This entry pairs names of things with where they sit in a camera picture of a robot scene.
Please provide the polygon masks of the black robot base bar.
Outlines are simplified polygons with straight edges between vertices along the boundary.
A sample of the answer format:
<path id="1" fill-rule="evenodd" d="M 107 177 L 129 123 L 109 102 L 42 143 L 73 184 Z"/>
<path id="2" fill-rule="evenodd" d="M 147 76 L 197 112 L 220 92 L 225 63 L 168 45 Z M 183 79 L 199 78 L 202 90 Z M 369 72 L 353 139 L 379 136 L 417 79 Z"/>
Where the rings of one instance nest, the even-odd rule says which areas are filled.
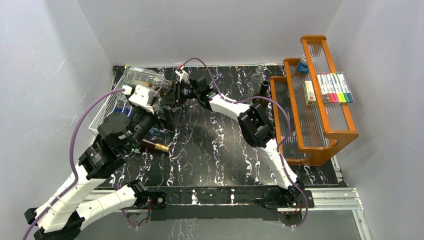
<path id="1" fill-rule="evenodd" d="M 131 216 L 145 212 L 151 221 L 179 219 L 261 219 L 287 226 L 302 222 L 315 207 L 310 190 L 299 193 L 273 185 L 148 187 L 147 206 L 129 207 Z"/>

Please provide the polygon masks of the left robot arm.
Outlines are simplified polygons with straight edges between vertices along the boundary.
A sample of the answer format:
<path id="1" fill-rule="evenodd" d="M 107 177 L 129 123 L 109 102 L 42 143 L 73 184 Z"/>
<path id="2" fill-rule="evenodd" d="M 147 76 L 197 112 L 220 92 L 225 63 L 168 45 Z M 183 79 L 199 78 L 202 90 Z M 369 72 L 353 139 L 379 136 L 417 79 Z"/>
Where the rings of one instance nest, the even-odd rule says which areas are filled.
<path id="1" fill-rule="evenodd" d="M 79 157 L 69 178 L 45 204 L 25 212 L 27 223 L 37 227 L 34 238 L 73 240 L 87 226 L 115 211 L 163 210 L 166 193 L 149 190 L 139 179 L 95 200 L 85 200 L 125 164 L 125 157 L 141 146 L 156 122 L 156 115 L 142 107 L 132 118 L 123 112 L 108 115 L 99 126 L 99 139 Z"/>

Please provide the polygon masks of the dark green wine bottle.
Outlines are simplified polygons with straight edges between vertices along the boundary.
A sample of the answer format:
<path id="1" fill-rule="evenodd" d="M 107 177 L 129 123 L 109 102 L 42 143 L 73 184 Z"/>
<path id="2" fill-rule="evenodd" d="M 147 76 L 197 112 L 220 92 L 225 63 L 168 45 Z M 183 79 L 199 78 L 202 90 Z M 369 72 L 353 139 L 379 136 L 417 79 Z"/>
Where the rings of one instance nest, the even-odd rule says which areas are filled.
<path id="1" fill-rule="evenodd" d="M 263 80 L 262 83 L 261 83 L 261 86 L 260 86 L 259 91 L 256 92 L 253 96 L 254 97 L 259 96 L 259 97 L 269 98 L 269 95 L 268 95 L 268 89 L 269 89 L 269 87 L 270 87 L 269 81 Z M 262 99 L 262 98 L 254 98 L 251 101 L 252 101 L 252 104 L 253 105 L 256 104 L 256 103 L 258 103 L 264 109 L 267 109 L 268 108 L 268 105 L 269 105 L 269 101 L 268 100 L 265 100 L 265 99 Z"/>

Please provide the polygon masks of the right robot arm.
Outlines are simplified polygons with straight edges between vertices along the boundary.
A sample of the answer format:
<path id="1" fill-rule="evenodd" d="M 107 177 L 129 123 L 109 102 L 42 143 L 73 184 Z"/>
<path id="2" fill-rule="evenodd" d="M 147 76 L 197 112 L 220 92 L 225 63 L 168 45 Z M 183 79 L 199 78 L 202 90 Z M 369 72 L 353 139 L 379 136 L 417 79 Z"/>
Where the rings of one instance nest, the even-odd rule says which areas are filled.
<path id="1" fill-rule="evenodd" d="M 258 95 L 251 97 L 255 102 L 249 105 L 243 100 L 236 101 L 218 93 L 207 84 L 204 76 L 190 79 L 189 82 L 173 80 L 162 103 L 183 104 L 188 99 L 196 99 L 203 108 L 238 121 L 245 142 L 255 148 L 271 168 L 281 191 L 282 204 L 288 207 L 301 204 L 307 209 L 309 204 L 304 192 L 305 186 L 289 168 L 280 151 L 283 142 L 277 140 L 274 125 L 258 102 L 258 100 L 264 100 L 275 106 L 278 105 L 277 102 L 265 96 L 269 85 L 267 80 L 263 80 Z"/>

